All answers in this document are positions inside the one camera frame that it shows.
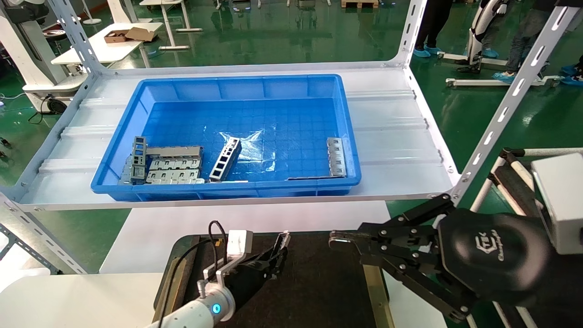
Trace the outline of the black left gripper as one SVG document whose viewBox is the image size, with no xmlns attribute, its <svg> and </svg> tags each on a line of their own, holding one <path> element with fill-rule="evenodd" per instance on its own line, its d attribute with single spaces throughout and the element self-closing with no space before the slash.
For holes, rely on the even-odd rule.
<svg viewBox="0 0 583 328">
<path fill-rule="evenodd" d="M 268 259 L 253 256 L 229 271 L 225 287 L 233 295 L 235 311 L 239 311 L 271 279 L 278 279 L 285 267 L 289 250 L 286 235 L 278 235 Z"/>
</svg>

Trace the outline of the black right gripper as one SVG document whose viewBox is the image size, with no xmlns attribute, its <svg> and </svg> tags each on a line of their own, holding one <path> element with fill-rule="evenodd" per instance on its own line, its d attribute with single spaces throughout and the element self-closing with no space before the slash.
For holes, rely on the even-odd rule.
<svg viewBox="0 0 583 328">
<path fill-rule="evenodd" d="M 438 239 L 441 262 L 411 251 Z M 560 254 L 537 218 L 455 210 L 441 194 L 384 223 L 332 231 L 329 246 L 382 268 L 456 323 L 484 301 L 523 307 L 551 328 L 582 326 L 582 255 Z"/>
</svg>

